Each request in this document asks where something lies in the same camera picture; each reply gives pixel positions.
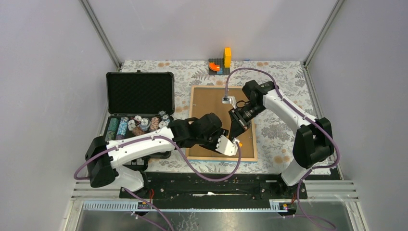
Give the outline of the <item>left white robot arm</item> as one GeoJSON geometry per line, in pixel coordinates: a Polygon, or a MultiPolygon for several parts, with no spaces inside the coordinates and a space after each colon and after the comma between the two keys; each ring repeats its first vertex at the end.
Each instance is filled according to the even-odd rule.
{"type": "Polygon", "coordinates": [[[177,119],[166,127],[136,137],[106,141],[103,136],[93,139],[86,154],[87,179],[92,188],[107,185],[124,187],[138,198],[149,193],[149,185],[139,171],[125,163],[155,153],[171,152],[200,145],[213,152],[233,156],[239,141],[227,137],[219,117],[213,113],[201,118],[177,119]]]}

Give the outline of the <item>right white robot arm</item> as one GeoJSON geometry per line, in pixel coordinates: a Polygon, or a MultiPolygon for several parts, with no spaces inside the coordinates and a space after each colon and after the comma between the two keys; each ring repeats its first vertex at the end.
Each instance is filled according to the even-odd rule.
{"type": "Polygon", "coordinates": [[[279,93],[272,81],[258,84],[251,80],[242,88],[247,102],[242,107],[229,110],[231,126],[229,138],[232,140],[246,132],[251,120],[265,110],[272,111],[293,132],[293,161],[280,174],[276,192],[282,198],[288,198],[295,192],[295,184],[317,163],[324,161],[334,153],[332,127],[328,119],[317,119],[292,104],[279,93]]]}

